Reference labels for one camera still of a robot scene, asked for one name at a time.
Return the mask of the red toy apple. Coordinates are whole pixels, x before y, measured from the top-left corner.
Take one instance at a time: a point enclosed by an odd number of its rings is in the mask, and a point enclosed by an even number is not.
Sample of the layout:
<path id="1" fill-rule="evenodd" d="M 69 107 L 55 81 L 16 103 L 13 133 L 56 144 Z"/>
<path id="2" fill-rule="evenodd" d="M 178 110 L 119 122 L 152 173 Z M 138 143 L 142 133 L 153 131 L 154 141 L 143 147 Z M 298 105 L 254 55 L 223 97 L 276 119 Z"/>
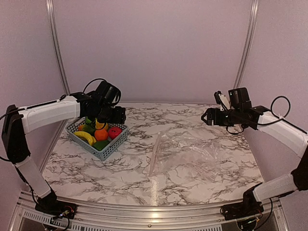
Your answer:
<path id="1" fill-rule="evenodd" d="M 110 139 L 115 139 L 117 136 L 119 136 L 122 133 L 122 129 L 120 127 L 111 127 L 108 130 L 108 136 Z"/>

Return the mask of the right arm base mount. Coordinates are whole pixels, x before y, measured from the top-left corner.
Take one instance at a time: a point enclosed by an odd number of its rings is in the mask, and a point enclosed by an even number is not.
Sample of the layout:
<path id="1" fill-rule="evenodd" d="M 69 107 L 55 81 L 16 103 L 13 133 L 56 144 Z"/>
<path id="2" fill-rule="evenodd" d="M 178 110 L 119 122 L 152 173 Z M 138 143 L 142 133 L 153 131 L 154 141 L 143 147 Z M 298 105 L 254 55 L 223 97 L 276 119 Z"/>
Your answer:
<path id="1" fill-rule="evenodd" d="M 264 208 L 261 202 L 258 202 L 252 191 L 243 194 L 243 200 L 238 203 L 223 205 L 220 208 L 221 215 L 225 220 L 244 218 L 263 213 Z"/>

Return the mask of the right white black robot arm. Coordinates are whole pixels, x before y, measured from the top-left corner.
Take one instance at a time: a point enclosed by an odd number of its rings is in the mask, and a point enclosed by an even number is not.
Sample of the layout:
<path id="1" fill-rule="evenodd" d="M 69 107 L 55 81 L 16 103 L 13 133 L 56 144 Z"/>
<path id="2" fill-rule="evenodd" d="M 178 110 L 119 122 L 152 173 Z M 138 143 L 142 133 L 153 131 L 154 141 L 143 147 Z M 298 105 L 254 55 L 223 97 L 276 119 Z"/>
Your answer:
<path id="1" fill-rule="evenodd" d="M 295 191 L 308 189 L 308 134 L 288 122 L 283 116 L 279 117 L 264 106 L 253 107 L 248 96 L 229 93 L 229 105 L 226 105 L 225 95 L 216 92 L 215 98 L 220 108 L 209 108 L 201 116 L 201 120 L 209 126 L 225 128 L 240 125 L 261 131 L 275 138 L 291 149 L 301 160 L 296 169 L 290 173 L 261 183 L 243 194 L 238 211 L 248 216 L 261 203 L 272 197 L 279 197 Z"/>

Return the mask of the clear zip top bag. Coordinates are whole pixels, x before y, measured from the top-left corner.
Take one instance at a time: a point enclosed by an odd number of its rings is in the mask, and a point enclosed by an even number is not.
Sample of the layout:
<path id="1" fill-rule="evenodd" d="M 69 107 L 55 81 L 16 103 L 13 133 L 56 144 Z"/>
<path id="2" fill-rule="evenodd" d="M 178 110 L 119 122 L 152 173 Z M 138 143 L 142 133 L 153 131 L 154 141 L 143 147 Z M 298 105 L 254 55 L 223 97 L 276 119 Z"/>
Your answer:
<path id="1" fill-rule="evenodd" d="M 181 167 L 200 177 L 213 182 L 219 173 L 221 145 L 192 135 L 164 131 L 158 133 L 154 144 L 149 176 L 168 173 Z"/>

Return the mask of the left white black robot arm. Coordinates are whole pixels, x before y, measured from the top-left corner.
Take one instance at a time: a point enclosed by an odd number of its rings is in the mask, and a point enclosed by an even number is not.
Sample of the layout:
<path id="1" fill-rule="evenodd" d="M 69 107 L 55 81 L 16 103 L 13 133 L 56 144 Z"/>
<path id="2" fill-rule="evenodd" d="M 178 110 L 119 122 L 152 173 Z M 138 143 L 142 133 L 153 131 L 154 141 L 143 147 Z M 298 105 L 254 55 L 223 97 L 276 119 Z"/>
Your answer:
<path id="1" fill-rule="evenodd" d="M 31 158 L 26 134 L 59 121 L 83 117 L 97 119 L 100 123 L 124 124 L 126 110 L 117 106 L 114 101 L 116 98 L 107 98 L 94 91 L 88 94 L 76 92 L 33 106 L 17 108 L 13 104 L 8 106 L 6 114 L 1 116 L 4 120 L 1 138 L 6 160 L 24 177 L 26 183 L 42 200 L 43 208 L 50 214 L 57 214 L 61 210 L 61 204 Z"/>

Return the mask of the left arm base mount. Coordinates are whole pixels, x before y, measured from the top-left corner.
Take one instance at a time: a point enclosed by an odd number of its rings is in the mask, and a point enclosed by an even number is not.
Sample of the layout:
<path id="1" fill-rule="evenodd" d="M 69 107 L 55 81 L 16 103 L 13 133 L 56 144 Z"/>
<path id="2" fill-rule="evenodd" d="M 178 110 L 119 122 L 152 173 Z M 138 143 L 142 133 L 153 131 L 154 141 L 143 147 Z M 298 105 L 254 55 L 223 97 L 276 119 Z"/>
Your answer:
<path id="1" fill-rule="evenodd" d="M 37 211 L 53 215 L 54 217 L 75 217 L 77 205 L 70 202 L 60 201 L 54 193 L 50 193 L 44 198 L 38 197 L 35 206 Z"/>

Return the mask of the orange toy fruit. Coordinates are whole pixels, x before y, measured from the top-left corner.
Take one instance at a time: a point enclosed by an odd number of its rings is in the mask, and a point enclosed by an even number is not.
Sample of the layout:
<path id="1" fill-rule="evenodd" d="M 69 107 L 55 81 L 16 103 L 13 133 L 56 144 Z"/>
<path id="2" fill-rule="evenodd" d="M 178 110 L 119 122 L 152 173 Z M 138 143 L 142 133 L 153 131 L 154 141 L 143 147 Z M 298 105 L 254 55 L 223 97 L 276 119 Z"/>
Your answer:
<path id="1" fill-rule="evenodd" d="M 96 141 L 104 141 L 108 139 L 108 131 L 105 129 L 97 129 L 94 133 Z"/>

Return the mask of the yellow toy pear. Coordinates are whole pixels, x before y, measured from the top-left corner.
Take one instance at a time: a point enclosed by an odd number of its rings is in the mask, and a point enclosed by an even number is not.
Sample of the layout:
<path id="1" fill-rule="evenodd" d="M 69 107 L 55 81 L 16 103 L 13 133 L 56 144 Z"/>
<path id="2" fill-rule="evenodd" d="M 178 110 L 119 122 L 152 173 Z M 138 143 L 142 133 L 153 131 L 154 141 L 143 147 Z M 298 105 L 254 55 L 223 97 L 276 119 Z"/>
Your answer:
<path id="1" fill-rule="evenodd" d="M 95 120 L 95 129 L 96 130 L 102 130 L 102 129 L 104 129 L 104 130 L 108 130 L 109 129 L 109 125 L 108 125 L 108 123 L 100 123 L 100 122 L 98 122 L 98 119 L 96 119 Z"/>

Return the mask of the blue-grey perforated plastic basket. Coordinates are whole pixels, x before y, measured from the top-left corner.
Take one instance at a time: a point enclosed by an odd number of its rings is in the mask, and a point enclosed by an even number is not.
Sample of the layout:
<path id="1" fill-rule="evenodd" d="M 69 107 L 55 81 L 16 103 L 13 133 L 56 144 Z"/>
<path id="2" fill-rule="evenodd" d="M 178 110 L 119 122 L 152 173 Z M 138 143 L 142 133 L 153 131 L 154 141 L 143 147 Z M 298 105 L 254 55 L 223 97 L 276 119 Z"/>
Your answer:
<path id="1" fill-rule="evenodd" d="M 111 127 L 118 127 L 122 129 L 122 132 L 115 137 L 114 139 L 108 138 L 107 140 L 109 143 L 103 147 L 100 151 L 97 150 L 95 147 L 92 147 L 88 144 L 87 141 L 82 140 L 81 138 L 78 138 L 74 133 L 78 131 L 78 126 L 86 124 L 86 121 L 84 118 L 82 119 L 76 119 L 70 124 L 66 126 L 66 131 L 69 135 L 69 137 L 77 143 L 79 146 L 81 146 L 83 149 L 94 155 L 95 157 L 106 160 L 124 141 L 126 141 L 128 137 L 128 126 L 124 124 L 113 124 L 111 123 Z"/>

